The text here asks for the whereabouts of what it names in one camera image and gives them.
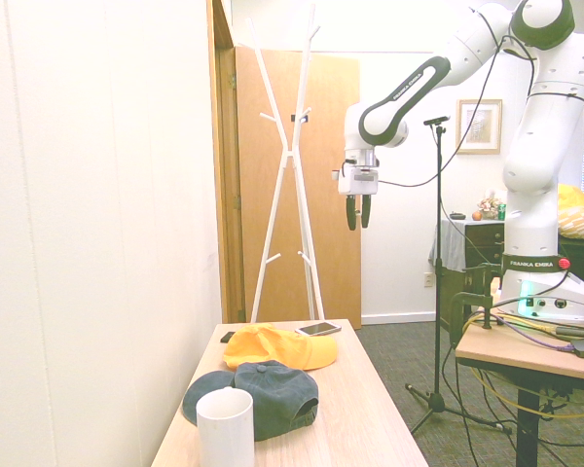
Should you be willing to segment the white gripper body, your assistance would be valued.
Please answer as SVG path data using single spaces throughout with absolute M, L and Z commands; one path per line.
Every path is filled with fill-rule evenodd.
M 379 189 L 379 173 L 375 168 L 345 164 L 340 171 L 338 191 L 341 195 L 372 196 Z

